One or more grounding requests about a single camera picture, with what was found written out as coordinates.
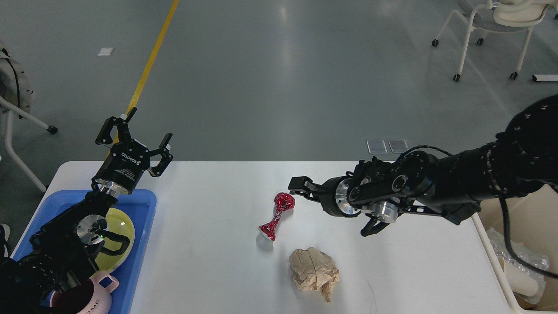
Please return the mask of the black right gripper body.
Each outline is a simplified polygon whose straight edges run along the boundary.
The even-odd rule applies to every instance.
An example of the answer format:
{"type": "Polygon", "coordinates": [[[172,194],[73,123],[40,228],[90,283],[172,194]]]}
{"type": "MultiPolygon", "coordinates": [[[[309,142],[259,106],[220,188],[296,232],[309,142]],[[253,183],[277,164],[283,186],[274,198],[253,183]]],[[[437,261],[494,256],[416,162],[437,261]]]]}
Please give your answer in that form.
{"type": "Polygon", "coordinates": [[[333,177],[319,188],[319,202],[323,210],[333,217],[357,217],[361,209],[353,207],[347,198],[351,178],[333,177]]]}

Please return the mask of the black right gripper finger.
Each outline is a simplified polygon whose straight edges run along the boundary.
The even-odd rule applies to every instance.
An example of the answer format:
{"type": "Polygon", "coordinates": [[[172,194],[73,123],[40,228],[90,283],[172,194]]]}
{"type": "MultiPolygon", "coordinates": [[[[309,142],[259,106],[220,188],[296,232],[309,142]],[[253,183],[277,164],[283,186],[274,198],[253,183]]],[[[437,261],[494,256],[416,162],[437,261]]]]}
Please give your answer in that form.
{"type": "Polygon", "coordinates": [[[307,176],[291,177],[288,185],[289,191],[320,191],[324,189],[325,187],[322,184],[314,183],[307,176]]]}
{"type": "Polygon", "coordinates": [[[289,188],[289,194],[300,195],[301,197],[319,203],[321,187],[314,188],[289,188]]]}

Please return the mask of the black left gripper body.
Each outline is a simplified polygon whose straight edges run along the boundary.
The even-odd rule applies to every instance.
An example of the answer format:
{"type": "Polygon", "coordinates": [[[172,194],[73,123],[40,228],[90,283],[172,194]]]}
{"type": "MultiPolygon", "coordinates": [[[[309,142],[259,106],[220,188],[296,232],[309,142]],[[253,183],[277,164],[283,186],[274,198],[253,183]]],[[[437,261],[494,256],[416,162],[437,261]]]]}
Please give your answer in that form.
{"type": "Polygon", "coordinates": [[[148,147],[137,140],[113,145],[99,171],[92,177],[96,189],[104,186],[120,194],[132,194],[150,166],[148,147]]]}

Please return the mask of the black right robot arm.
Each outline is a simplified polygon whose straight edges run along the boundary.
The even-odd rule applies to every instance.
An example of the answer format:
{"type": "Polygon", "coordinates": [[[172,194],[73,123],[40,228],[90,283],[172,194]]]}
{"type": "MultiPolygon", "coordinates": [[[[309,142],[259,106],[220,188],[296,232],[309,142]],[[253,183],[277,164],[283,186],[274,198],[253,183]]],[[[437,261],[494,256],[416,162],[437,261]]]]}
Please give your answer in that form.
{"type": "Polygon", "coordinates": [[[544,185],[557,189],[557,96],[534,102],[516,114],[496,140],[458,154],[437,158],[420,145],[389,163],[373,157],[361,160],[354,171],[322,184],[309,177],[292,177],[292,195],[321,204],[334,217],[357,217],[369,222],[361,236],[381,232],[403,213],[440,216],[459,225],[480,212],[485,199],[500,201],[504,244],[518,263],[556,279],[521,259],[512,248],[510,213],[506,199],[525,197],[544,185]]]}

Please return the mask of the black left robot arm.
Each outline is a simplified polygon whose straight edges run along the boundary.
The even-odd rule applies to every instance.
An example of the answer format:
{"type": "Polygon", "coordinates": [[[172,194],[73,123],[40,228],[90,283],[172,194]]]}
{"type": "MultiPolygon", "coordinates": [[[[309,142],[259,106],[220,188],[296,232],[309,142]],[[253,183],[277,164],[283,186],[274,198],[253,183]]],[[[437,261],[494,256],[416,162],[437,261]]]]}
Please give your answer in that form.
{"type": "Polygon", "coordinates": [[[172,133],[166,133],[154,150],[131,136],[128,124],[136,113],[109,117],[95,143],[110,148],[106,160],[92,177],[91,191],[30,237],[32,252],[19,260],[1,259],[1,312],[3,314],[63,314],[65,310],[42,306],[52,290],[66,291],[85,284],[99,272],[96,257],[118,256],[131,239],[109,230],[106,214],[120,195],[130,195],[142,175],[159,177],[173,160],[172,133]]]}

